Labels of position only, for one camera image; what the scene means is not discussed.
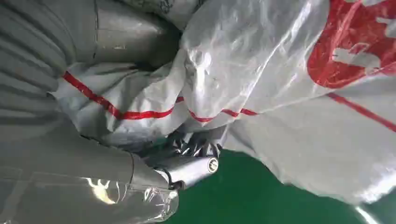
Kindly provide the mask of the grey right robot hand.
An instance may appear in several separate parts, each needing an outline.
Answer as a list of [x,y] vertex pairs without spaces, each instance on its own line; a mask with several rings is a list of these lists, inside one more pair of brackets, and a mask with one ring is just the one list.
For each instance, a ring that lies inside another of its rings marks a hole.
[[179,41],[200,0],[0,3],[0,220],[146,224],[218,170]]

